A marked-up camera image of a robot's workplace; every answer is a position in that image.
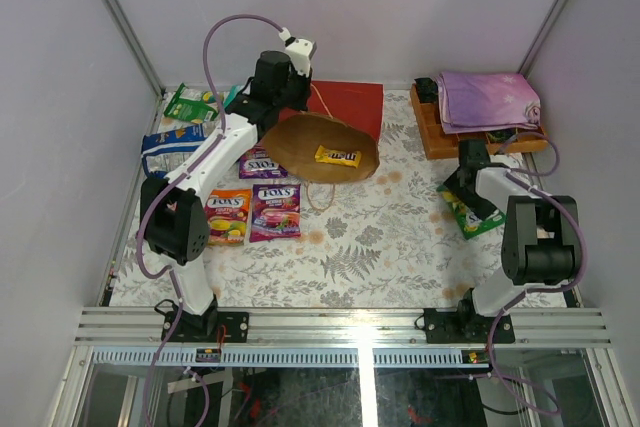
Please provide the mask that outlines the orange Fox's candy bag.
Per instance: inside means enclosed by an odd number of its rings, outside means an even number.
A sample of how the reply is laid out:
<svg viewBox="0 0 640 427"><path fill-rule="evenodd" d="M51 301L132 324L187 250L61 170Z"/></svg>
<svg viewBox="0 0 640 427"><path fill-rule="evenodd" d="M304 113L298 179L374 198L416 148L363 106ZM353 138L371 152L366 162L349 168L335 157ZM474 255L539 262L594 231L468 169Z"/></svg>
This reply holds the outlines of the orange Fox's candy bag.
<svg viewBox="0 0 640 427"><path fill-rule="evenodd" d="M249 189L213 190L204 207L211 246L242 245L247 233L251 192Z"/></svg>

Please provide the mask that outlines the blue white snack packet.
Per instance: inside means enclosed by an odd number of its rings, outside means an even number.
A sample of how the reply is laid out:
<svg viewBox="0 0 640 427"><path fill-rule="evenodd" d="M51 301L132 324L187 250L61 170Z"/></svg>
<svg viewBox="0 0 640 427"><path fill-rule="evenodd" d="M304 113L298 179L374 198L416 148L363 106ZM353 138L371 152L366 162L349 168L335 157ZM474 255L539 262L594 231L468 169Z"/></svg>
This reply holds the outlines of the blue white snack packet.
<svg viewBox="0 0 640 427"><path fill-rule="evenodd" d="M144 136L142 169L146 177L164 177L179 167L215 131L216 122L205 122Z"/></svg>

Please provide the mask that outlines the red Fox's candy bag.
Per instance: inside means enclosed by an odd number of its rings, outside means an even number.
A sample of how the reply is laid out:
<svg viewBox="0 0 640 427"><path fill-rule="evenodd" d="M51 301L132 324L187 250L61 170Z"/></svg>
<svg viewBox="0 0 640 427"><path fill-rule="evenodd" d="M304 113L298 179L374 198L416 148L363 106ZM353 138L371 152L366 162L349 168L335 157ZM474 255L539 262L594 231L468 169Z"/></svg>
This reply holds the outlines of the red Fox's candy bag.
<svg viewBox="0 0 640 427"><path fill-rule="evenodd" d="M300 186L255 184L252 187L249 240L261 242L300 235Z"/></svg>

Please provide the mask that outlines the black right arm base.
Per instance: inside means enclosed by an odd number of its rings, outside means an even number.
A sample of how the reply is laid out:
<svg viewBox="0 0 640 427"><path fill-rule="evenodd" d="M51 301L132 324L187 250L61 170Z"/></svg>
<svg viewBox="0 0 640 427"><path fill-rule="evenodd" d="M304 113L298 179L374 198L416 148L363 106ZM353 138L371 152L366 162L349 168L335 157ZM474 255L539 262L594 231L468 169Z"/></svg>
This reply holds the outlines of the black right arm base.
<svg viewBox="0 0 640 427"><path fill-rule="evenodd" d="M430 344L486 344L489 337L496 344L514 344L515 334L509 315L479 315L470 299L462 299L455 310L425 308L414 327L425 333Z"/></svg>

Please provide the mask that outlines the yellow snack packet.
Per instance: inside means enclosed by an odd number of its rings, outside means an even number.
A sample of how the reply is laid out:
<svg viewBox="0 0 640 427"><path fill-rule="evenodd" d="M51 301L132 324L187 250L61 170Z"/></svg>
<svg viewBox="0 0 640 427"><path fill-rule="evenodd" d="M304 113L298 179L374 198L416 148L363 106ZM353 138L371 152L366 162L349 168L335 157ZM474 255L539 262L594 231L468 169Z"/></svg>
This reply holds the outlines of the yellow snack packet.
<svg viewBox="0 0 640 427"><path fill-rule="evenodd" d="M341 151L320 145L314 154L317 163L358 168L362 159L360 151Z"/></svg>

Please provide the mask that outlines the green Fox's candy bag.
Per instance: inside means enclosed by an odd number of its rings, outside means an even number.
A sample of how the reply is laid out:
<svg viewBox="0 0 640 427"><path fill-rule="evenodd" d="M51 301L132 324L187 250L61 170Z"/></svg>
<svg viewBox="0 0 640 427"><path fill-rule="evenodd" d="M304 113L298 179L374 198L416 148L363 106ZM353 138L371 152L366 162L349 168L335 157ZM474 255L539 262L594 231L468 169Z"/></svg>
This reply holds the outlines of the green Fox's candy bag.
<svg viewBox="0 0 640 427"><path fill-rule="evenodd" d="M202 124L218 117L218 107L211 91L201 91L181 83L164 107L163 115L172 120Z"/></svg>

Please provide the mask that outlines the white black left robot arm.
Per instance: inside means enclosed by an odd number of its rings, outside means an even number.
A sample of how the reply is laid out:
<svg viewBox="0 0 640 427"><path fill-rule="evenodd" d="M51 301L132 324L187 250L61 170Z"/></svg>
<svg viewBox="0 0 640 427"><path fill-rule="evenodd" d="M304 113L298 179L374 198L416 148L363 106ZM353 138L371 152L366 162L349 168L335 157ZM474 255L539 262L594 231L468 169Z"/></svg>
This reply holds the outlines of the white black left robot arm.
<svg viewBox="0 0 640 427"><path fill-rule="evenodd" d="M170 276L178 308L188 313L184 329L197 341L212 339L219 328L218 316L207 310L214 294L202 260L210 233L206 201L231 166L277 124L282 109L307 109L312 56L292 45L262 52L249 91L221 109L213 133L178 168L142 184L139 268L149 279Z"/></svg>

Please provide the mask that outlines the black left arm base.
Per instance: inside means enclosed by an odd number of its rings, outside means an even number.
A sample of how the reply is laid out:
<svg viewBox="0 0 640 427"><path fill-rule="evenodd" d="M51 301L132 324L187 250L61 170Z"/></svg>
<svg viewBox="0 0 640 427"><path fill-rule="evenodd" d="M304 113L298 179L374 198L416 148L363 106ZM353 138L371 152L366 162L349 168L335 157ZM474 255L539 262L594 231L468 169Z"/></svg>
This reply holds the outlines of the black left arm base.
<svg viewBox="0 0 640 427"><path fill-rule="evenodd" d="M178 313L178 305L171 299L163 299L154 306L163 319L162 339L169 342L206 343L221 345L245 343L249 333L250 314L241 311L220 311L217 298L202 315L184 312L177 327L170 333Z"/></svg>

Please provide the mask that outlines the red brown paper bag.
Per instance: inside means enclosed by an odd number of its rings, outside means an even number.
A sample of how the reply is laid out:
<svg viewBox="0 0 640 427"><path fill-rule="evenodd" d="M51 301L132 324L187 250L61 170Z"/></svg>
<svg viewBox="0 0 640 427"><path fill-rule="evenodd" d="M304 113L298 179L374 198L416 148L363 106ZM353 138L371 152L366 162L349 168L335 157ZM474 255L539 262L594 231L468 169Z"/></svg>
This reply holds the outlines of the red brown paper bag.
<svg viewBox="0 0 640 427"><path fill-rule="evenodd" d="M306 112L287 108L260 141L272 160L307 185L353 184L380 165L384 89L375 83L314 81ZM357 166L318 162L320 147L359 153Z"/></svg>

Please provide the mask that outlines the teal green snack packet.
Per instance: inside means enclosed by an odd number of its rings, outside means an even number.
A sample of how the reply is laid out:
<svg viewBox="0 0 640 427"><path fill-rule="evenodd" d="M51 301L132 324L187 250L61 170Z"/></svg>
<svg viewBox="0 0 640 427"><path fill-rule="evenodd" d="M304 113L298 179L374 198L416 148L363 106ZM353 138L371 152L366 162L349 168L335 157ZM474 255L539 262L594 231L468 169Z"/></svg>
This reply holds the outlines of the teal green snack packet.
<svg viewBox="0 0 640 427"><path fill-rule="evenodd" d="M237 97L238 94L242 94L244 92L245 87L243 85L234 85L230 88L230 90L226 93L223 101L224 109L227 109L231 102Z"/></svg>

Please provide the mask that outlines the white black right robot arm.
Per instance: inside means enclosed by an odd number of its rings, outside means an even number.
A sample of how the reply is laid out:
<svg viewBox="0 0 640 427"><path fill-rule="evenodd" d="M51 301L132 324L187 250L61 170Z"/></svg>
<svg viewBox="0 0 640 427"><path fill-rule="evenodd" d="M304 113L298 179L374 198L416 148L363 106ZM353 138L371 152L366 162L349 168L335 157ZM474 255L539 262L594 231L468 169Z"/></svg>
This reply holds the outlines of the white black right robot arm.
<svg viewBox="0 0 640 427"><path fill-rule="evenodd" d="M491 317L507 312L529 293L560 293L574 288L587 267L587 247L577 203L552 195L531 182L537 174L491 159L484 141L463 140L458 168L446 189L478 218L505 216L501 266L458 304L456 329L478 341L492 327Z"/></svg>

